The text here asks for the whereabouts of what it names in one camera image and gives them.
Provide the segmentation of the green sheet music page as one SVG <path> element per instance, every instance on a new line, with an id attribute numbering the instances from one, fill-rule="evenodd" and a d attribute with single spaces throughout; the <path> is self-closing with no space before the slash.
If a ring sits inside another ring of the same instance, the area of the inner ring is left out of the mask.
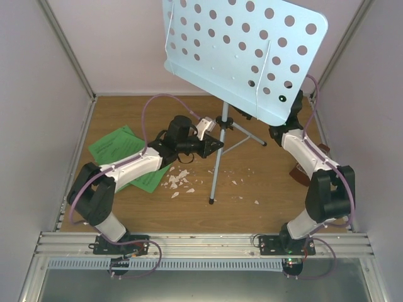
<path id="1" fill-rule="evenodd" d="M 98 165 L 105 165 L 136 154 L 144 145 L 144 141 L 125 125 L 90 145 L 88 150 Z"/>
<path id="2" fill-rule="evenodd" d="M 170 167 L 171 166 L 168 165 L 161 170 L 144 174 L 143 176 L 131 181 L 130 184 L 147 193 L 153 193 L 161 182 L 163 175 L 169 170 Z"/>

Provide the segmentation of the light blue music stand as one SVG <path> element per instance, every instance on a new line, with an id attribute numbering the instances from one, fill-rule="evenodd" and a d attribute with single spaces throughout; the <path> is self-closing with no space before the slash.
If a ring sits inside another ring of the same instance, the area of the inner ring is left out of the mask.
<path id="1" fill-rule="evenodd" d="M 287 1 L 163 1 L 165 69 L 267 125 L 286 122 L 328 31 Z"/>

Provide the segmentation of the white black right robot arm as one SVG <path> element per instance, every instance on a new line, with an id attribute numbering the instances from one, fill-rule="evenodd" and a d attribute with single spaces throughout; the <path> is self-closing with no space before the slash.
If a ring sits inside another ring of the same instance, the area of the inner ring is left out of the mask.
<path id="1" fill-rule="evenodd" d="M 298 120 L 303 92 L 295 98 L 285 124 L 270 126 L 270 137 L 291 154 L 310 183 L 305 209 L 279 232 L 280 250 L 287 255 L 302 250 L 306 238 L 344 216 L 351 223 L 355 213 L 355 172 L 331 160 L 307 135 Z"/>

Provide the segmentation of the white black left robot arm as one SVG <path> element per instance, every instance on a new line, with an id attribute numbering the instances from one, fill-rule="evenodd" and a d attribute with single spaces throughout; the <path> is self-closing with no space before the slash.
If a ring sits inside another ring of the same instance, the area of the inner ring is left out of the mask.
<path id="1" fill-rule="evenodd" d="M 115 193 L 133 180 L 167 167 L 181 154 L 205 159 L 220 150 L 223 142 L 210 135 L 214 126 L 215 121 L 208 117 L 194 125 L 188 117 L 177 115 L 143 150 L 111 164 L 84 165 L 67 196 L 71 211 L 97 229 L 114 253 L 125 253 L 130 232 L 112 212 Z"/>

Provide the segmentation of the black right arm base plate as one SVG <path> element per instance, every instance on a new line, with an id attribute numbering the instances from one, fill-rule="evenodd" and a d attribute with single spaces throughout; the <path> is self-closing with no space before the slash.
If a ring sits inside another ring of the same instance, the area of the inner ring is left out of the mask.
<path id="1" fill-rule="evenodd" d="M 258 236 L 259 251 L 261 255 L 315 255 L 315 246 L 305 244 L 306 239 L 282 238 L 280 235 Z"/>

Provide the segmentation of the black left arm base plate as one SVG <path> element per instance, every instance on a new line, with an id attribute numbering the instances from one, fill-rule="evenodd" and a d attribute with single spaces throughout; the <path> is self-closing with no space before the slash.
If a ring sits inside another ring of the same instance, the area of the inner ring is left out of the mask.
<path id="1" fill-rule="evenodd" d="M 126 234 L 117 243 L 110 243 L 99 235 L 94 243 L 88 245 L 88 248 L 94 255 L 141 256 L 148 253 L 149 239 L 148 235 Z"/>

